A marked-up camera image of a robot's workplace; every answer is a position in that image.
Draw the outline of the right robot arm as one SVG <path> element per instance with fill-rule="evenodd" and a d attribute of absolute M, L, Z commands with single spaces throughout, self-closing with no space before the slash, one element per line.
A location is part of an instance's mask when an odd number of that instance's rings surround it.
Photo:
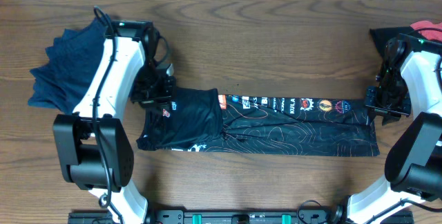
<path fill-rule="evenodd" d="M 441 42 L 399 34 L 385 44 L 378 86 L 367 89 L 365 106 L 383 124 L 412 116 L 390 149 L 384 174 L 349 196 L 331 223 L 411 223 L 402 211 L 441 198 Z"/>

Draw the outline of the black orange patterned jersey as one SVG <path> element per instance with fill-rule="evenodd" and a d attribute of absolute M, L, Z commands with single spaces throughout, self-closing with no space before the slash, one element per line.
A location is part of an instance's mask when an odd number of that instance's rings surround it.
<path fill-rule="evenodd" d="M 179 88 L 168 109 L 146 112 L 141 150 L 374 157 L 362 100 L 222 95 Z"/>

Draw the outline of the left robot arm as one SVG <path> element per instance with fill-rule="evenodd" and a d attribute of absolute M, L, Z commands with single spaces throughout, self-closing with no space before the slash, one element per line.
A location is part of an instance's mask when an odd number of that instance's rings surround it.
<path fill-rule="evenodd" d="M 168 115 L 173 65 L 156 61 L 161 34 L 151 21 L 110 21 L 99 68 L 70 115 L 52 126 L 64 180 L 98 199 L 100 212 L 72 212 L 69 223 L 154 223 L 132 179 L 134 153 L 122 126 L 127 102 Z"/>

